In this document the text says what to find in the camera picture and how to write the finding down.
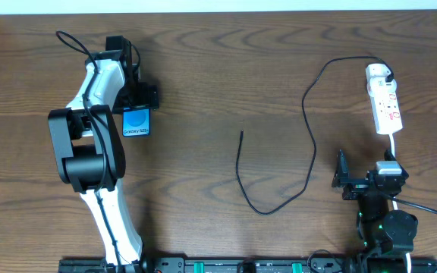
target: wooden table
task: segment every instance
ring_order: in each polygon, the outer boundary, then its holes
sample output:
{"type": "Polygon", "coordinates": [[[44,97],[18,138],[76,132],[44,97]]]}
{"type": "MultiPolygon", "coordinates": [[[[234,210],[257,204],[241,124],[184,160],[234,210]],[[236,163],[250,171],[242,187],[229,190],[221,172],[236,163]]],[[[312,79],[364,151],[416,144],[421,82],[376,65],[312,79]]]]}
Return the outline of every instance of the wooden table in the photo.
{"type": "MultiPolygon", "coordinates": [[[[47,114],[76,95],[86,57],[124,35],[140,49],[143,79],[158,84],[152,136],[123,139],[125,193],[146,251],[188,256],[354,253],[357,204],[331,188],[343,149],[361,177],[382,159],[365,88],[368,61],[331,65],[307,97],[318,145],[305,194],[275,215],[247,206],[234,176],[271,209],[304,184],[313,145],[300,99],[332,58],[377,55],[395,70],[410,173],[402,198],[437,209],[437,11],[0,16],[0,271],[55,272],[62,257],[102,257],[86,204],[55,166],[47,114]]],[[[121,117],[115,117],[118,129],[121,117]]],[[[420,221],[414,256],[437,258],[437,216],[420,221]]]]}

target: white power strip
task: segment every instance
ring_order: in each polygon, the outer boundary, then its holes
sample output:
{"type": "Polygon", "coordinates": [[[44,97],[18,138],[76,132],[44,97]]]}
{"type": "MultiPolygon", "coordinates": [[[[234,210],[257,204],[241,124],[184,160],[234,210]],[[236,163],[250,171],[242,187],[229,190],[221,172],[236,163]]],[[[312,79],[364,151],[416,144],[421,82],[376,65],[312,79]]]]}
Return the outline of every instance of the white power strip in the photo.
{"type": "Polygon", "coordinates": [[[391,71],[385,64],[371,64],[366,69],[367,91],[372,103],[373,118],[378,134],[388,135],[402,129],[401,111],[395,93],[395,80],[387,83],[391,71]]]}

